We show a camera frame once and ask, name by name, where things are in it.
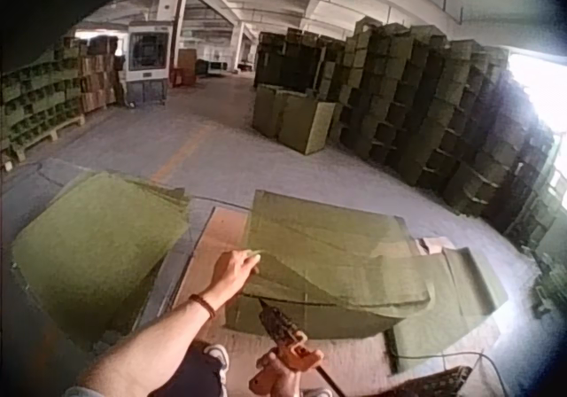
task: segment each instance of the black pants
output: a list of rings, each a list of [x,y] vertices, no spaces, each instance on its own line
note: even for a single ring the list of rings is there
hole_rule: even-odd
[[[221,362],[203,354],[200,344],[192,345],[177,372],[152,397],[220,397]]]

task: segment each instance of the bracelet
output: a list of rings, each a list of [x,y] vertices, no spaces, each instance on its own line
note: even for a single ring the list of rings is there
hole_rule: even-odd
[[[191,301],[195,301],[197,302],[199,305],[201,305],[211,316],[211,319],[214,318],[216,316],[216,313],[214,312],[213,307],[205,301],[205,299],[203,297],[201,297],[200,295],[197,295],[196,293],[193,293],[190,297],[189,300]]]

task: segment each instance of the shoe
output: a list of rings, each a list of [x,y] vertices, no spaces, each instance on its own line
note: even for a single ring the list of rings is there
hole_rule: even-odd
[[[213,346],[208,346],[203,350],[203,354],[210,355],[214,357],[216,360],[221,362],[221,370],[219,370],[219,377],[221,378],[221,384],[224,386],[227,383],[227,372],[229,371],[230,367],[230,358],[227,349],[220,344],[215,344]]]
[[[301,397],[333,397],[333,392],[327,388],[317,388],[315,390],[302,391]]]

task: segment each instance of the pillar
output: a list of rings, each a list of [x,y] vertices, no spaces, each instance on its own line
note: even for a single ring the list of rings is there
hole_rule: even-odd
[[[252,63],[252,69],[256,69],[256,53],[258,52],[258,43],[252,43],[250,52],[248,53],[248,61]]]
[[[229,68],[232,72],[238,71],[238,63],[240,63],[240,50],[242,49],[242,36],[245,32],[245,23],[238,22],[232,29],[232,37],[230,38],[230,51],[232,55]]]
[[[179,40],[183,28],[183,15],[185,14],[185,4],[187,0],[159,0],[156,20],[165,20],[173,23],[173,33],[171,40],[170,67],[177,66],[179,57]]]

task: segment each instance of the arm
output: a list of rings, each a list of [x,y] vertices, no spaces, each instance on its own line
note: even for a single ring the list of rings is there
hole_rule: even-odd
[[[260,261],[250,251],[221,255],[211,285],[201,297],[218,310],[244,286]],[[82,376],[80,385],[105,397],[146,396],[163,386],[181,364],[190,343],[209,319],[189,301],[112,348]]]

